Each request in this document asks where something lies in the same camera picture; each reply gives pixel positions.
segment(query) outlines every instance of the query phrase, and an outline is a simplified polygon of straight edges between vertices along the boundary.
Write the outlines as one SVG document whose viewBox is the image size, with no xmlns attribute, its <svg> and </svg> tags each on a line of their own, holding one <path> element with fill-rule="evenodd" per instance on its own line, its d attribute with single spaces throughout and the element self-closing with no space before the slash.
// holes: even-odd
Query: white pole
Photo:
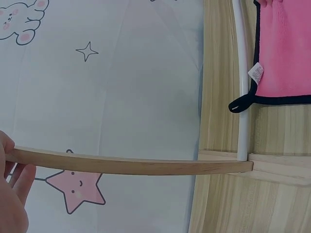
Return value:
<svg viewBox="0 0 311 233">
<path fill-rule="evenodd" d="M 241 0 L 232 0 L 234 19 L 237 31 L 238 56 L 239 56 L 239 74 L 240 74 L 240 96 L 248 93 L 248 65 L 247 48 L 244 30 L 244 19 L 242 14 Z M 238 161 L 247 161 L 248 149 L 248 119 L 249 111 L 240 113 L 239 120 L 239 139 L 238 139 Z"/>
</svg>

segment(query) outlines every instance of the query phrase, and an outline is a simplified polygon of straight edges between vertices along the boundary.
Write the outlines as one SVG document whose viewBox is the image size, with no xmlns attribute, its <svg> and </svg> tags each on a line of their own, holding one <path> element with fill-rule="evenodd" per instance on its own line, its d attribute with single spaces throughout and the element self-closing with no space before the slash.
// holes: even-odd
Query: white tag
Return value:
<svg viewBox="0 0 311 233">
<path fill-rule="evenodd" d="M 259 62 L 257 62 L 248 72 L 248 75 L 257 83 L 257 85 L 261 80 L 262 74 L 263 67 L 259 64 Z"/>
</svg>

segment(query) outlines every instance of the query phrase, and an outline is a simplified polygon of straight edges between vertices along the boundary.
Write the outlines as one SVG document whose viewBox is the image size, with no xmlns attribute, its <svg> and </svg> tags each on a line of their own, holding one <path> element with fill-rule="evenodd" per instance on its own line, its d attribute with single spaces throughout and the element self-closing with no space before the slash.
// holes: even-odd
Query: pink cheek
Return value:
<svg viewBox="0 0 311 233">
<path fill-rule="evenodd" d="M 45 1 L 39 1 L 38 3 L 37 3 L 37 6 L 38 7 L 43 7 L 45 5 Z"/>
<path fill-rule="evenodd" d="M 17 15 L 18 14 L 18 9 L 15 9 L 13 12 L 12 12 L 12 15 Z"/>
<path fill-rule="evenodd" d="M 21 41 L 27 41 L 30 39 L 30 35 L 29 34 L 23 34 L 20 37 Z"/>
<path fill-rule="evenodd" d="M 5 24 L 5 25 L 3 26 L 3 30 L 7 30 L 9 27 L 10 27 L 10 24 L 7 23 L 7 24 Z"/>
</svg>

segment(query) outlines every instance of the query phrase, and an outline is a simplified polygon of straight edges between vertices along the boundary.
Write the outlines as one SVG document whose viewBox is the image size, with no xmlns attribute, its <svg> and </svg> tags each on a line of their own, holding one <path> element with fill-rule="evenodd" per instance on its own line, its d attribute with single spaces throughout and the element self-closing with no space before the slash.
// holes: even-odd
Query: cartoon bunny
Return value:
<svg viewBox="0 0 311 233">
<path fill-rule="evenodd" d="M 49 0 L 35 0 L 32 5 L 23 2 L 0 7 L 0 40 L 17 35 L 18 45 L 27 45 L 35 37 Z"/>
</svg>

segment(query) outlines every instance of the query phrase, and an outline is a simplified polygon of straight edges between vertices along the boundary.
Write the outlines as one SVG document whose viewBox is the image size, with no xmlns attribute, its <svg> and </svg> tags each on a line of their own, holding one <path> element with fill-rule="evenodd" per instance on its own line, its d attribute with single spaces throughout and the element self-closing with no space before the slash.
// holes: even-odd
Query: light wood surface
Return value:
<svg viewBox="0 0 311 233">
<path fill-rule="evenodd" d="M 236 159 L 236 153 L 209 150 L 200 150 L 198 156 L 198 160 L 203 161 L 232 161 Z M 248 160 L 254 163 L 252 171 L 232 173 L 231 175 L 311 187 L 310 156 L 249 154 Z"/>
<path fill-rule="evenodd" d="M 249 66 L 256 9 L 241 1 Z M 236 152 L 239 96 L 237 41 L 231 0 L 204 0 L 205 47 L 200 149 Z M 252 106 L 249 152 L 311 154 L 311 105 Z M 196 176 L 190 233 L 310 233 L 311 188 L 232 175 Z"/>
<path fill-rule="evenodd" d="M 225 174 L 253 169 L 253 162 L 238 162 L 235 159 L 219 161 L 126 159 L 18 147 L 6 155 L 6 160 L 70 171 L 149 176 Z"/>
</svg>

